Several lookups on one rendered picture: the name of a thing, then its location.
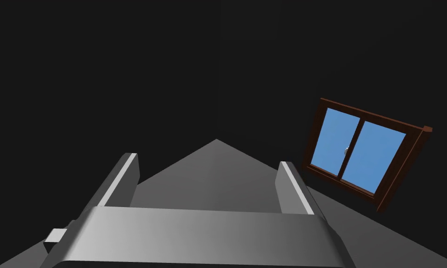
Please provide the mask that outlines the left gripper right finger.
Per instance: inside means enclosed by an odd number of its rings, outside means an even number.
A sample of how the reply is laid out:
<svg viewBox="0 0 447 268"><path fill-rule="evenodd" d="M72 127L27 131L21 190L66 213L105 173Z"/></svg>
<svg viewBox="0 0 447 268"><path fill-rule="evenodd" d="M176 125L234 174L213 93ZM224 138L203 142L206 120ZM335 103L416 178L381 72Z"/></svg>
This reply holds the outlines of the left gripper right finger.
<svg viewBox="0 0 447 268"><path fill-rule="evenodd" d="M308 200L285 161L281 161L275 179L276 192L283 214L312 214Z"/></svg>

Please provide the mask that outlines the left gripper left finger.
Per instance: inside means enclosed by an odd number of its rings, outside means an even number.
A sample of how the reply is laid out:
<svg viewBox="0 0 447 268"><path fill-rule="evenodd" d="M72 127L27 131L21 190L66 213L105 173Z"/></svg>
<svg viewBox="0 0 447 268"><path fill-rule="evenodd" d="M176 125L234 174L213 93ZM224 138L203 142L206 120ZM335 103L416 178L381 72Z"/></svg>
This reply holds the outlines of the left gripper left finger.
<svg viewBox="0 0 447 268"><path fill-rule="evenodd" d="M125 153L113 168L110 181L99 197L100 207L130 207L140 179L137 153Z"/></svg>

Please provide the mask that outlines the brown framed window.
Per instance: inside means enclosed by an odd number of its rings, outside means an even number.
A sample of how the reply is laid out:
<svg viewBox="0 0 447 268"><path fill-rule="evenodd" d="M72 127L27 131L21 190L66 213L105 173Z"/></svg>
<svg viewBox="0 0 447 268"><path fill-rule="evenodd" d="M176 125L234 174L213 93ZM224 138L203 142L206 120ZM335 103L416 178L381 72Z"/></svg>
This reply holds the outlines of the brown framed window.
<svg viewBox="0 0 447 268"><path fill-rule="evenodd" d="M321 98L302 167L383 212L432 131Z"/></svg>

